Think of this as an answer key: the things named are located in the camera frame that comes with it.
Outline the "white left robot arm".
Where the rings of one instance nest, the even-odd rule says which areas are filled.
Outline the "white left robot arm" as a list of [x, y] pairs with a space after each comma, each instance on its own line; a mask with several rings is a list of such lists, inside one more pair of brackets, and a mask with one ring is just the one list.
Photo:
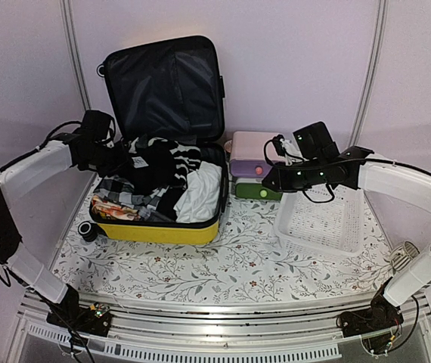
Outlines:
[[99, 110], [87, 110], [80, 121], [67, 121], [50, 131], [32, 150], [0, 166], [0, 268], [8, 278], [32, 288], [58, 304], [56, 314], [70, 328], [86, 320], [83, 307], [67, 299], [69, 287], [57, 278], [29, 245], [18, 227], [25, 197], [70, 170], [99, 175], [114, 167], [114, 118]]

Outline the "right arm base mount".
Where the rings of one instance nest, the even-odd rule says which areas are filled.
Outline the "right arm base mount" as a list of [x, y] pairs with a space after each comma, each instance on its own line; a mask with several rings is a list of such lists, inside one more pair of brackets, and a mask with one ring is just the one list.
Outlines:
[[404, 323], [400, 306], [395, 307], [384, 298], [383, 284], [371, 300], [370, 306], [357, 311], [345, 311], [336, 318], [336, 326], [344, 337], [369, 334], [379, 330], [399, 327]]

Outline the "zebra striped cloth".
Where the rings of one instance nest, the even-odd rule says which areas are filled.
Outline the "zebra striped cloth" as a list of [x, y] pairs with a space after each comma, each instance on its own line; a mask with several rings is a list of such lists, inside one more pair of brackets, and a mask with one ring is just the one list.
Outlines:
[[196, 146], [144, 135], [130, 142], [128, 165], [119, 176], [142, 194], [156, 188], [185, 190], [188, 174], [198, 170], [201, 162], [201, 149]]

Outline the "white plastic basket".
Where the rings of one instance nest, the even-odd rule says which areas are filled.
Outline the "white plastic basket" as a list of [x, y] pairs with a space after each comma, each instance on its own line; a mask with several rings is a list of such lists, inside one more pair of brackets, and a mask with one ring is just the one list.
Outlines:
[[318, 185], [284, 193], [273, 231], [294, 250], [356, 257], [363, 250], [363, 191], [340, 185], [329, 193]]

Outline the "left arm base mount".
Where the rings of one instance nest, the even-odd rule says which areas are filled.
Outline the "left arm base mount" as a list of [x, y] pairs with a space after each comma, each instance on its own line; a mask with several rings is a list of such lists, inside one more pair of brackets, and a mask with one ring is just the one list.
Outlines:
[[107, 337], [112, 319], [110, 307], [96, 302], [89, 307], [80, 307], [79, 312], [75, 313], [73, 318], [68, 318], [66, 314], [56, 314], [50, 311], [46, 321], [49, 324], [65, 327], [77, 333]]

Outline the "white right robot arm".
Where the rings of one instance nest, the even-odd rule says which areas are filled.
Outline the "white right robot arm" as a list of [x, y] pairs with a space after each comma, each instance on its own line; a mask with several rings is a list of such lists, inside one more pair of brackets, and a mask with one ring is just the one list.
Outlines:
[[431, 284], [431, 172], [390, 159], [370, 149], [339, 150], [323, 122], [276, 135], [263, 146], [270, 172], [268, 189], [282, 193], [274, 224], [290, 244], [335, 256], [360, 252], [363, 203], [368, 201], [385, 235], [396, 244], [409, 240], [419, 248], [410, 262], [378, 293], [382, 300], [364, 314], [372, 330], [392, 320], [393, 306]]

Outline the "yellow Pikachu suitcase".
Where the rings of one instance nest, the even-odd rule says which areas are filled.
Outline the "yellow Pikachu suitcase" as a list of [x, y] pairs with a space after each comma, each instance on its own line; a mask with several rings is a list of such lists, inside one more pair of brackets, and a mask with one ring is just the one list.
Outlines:
[[222, 168], [215, 215], [196, 223], [128, 222], [91, 212], [79, 226], [86, 240], [204, 245], [215, 239], [228, 198], [228, 167], [218, 139], [225, 130], [224, 87], [214, 44], [205, 36], [152, 42], [109, 54], [101, 65], [115, 120], [128, 153], [136, 138], [165, 138], [201, 149], [202, 162]]

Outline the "black garment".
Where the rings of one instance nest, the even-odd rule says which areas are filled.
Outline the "black garment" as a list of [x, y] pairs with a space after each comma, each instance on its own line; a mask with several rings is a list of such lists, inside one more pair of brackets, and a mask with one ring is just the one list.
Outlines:
[[148, 194], [156, 188], [168, 188], [157, 211], [175, 221], [174, 206], [187, 188], [187, 168], [181, 165], [170, 150], [169, 142], [156, 140], [151, 146], [137, 148], [130, 155], [132, 164], [119, 176], [134, 185], [135, 190]]

